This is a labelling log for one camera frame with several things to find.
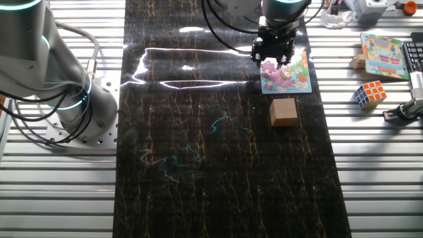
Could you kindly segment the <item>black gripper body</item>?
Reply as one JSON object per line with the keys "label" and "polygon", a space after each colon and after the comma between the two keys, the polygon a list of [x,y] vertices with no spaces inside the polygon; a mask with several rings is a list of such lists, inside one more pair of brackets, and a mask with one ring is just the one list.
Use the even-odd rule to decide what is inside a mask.
{"label": "black gripper body", "polygon": [[288,48],[293,44],[297,29],[292,27],[258,27],[257,37],[253,40],[253,50]]}

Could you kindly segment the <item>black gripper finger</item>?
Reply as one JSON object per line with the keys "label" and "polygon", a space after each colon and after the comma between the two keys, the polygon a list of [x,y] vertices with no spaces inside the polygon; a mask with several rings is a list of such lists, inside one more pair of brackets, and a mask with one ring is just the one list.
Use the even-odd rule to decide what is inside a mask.
{"label": "black gripper finger", "polygon": [[287,65],[290,61],[295,52],[295,45],[294,44],[286,44],[280,47],[280,59],[278,60],[279,65]]}
{"label": "black gripper finger", "polygon": [[252,45],[250,58],[256,64],[257,67],[261,66],[261,63],[262,63],[261,45],[259,44]]}

